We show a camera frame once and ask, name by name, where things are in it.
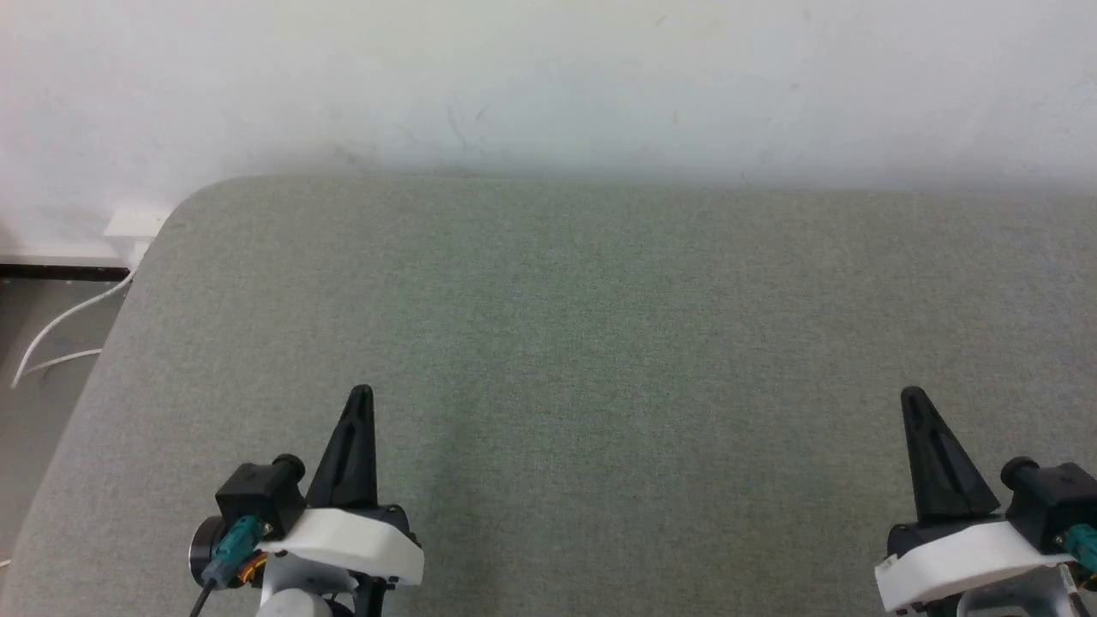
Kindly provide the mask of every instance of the gray fabric table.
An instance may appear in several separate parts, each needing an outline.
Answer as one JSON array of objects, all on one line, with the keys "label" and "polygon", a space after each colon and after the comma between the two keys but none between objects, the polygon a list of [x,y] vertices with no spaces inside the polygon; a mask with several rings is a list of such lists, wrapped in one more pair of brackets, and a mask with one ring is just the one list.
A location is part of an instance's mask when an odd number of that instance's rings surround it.
[{"label": "gray fabric table", "polygon": [[[875,615],[898,392],[999,496],[1097,469],[1094,200],[258,178],[166,224],[4,614],[184,615],[213,493],[377,396],[425,584],[388,615]],[[251,615],[251,591],[208,617]]]}]

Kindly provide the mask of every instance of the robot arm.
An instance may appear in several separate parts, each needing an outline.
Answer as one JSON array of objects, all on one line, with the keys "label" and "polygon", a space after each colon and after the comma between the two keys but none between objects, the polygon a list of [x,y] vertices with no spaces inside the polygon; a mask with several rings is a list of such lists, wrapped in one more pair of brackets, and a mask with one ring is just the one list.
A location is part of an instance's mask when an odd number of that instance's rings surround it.
[{"label": "robot arm", "polygon": [[884,609],[1088,617],[1075,581],[1097,572],[1097,480],[1074,463],[1014,459],[1002,470],[1013,503],[996,514],[1000,504],[929,396],[907,388],[901,399],[918,519],[887,535],[889,557],[875,568]]},{"label": "robot arm", "polygon": [[[423,552],[407,515],[377,501],[369,385],[351,391],[307,497],[297,487],[304,473],[299,459],[282,455],[240,465],[217,491],[220,516],[191,542],[191,573],[203,586],[192,616],[210,591],[250,583],[262,588],[259,616],[380,617],[387,591],[422,582]],[[248,525],[255,535],[237,532]],[[242,560],[234,557],[240,552]],[[353,608],[337,602],[341,594]]]}]

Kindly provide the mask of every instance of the white wall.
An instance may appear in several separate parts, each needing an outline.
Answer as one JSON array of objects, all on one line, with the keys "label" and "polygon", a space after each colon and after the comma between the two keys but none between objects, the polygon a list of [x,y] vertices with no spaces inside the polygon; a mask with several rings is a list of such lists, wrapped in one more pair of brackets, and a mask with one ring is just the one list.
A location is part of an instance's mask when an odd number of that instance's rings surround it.
[{"label": "white wall", "polygon": [[357,170],[1097,193],[1097,3],[0,2],[0,254]]}]

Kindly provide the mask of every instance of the black knob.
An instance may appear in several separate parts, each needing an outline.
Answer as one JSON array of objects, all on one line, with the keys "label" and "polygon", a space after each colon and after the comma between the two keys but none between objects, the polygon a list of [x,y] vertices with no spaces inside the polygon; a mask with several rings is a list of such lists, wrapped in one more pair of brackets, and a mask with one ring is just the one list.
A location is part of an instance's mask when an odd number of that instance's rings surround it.
[{"label": "black knob", "polygon": [[278,464],[280,462],[290,463],[293,468],[293,474],[297,476],[297,482],[305,476],[305,463],[301,462],[301,459],[293,455],[279,455],[274,458],[274,462],[271,464]]},{"label": "black knob", "polygon": [[1040,465],[1028,457],[1017,457],[1010,459],[1009,462],[1002,468],[1002,483],[1005,484],[1010,491],[1016,491],[1017,472],[1022,469],[1040,469]]}]

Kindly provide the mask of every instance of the white power outlet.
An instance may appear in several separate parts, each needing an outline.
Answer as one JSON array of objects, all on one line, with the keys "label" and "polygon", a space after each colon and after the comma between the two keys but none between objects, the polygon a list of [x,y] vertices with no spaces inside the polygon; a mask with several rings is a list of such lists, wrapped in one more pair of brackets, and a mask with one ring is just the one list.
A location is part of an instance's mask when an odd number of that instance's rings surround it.
[{"label": "white power outlet", "polygon": [[131,270],[135,269],[171,212],[146,207],[118,210],[103,232],[103,239]]}]

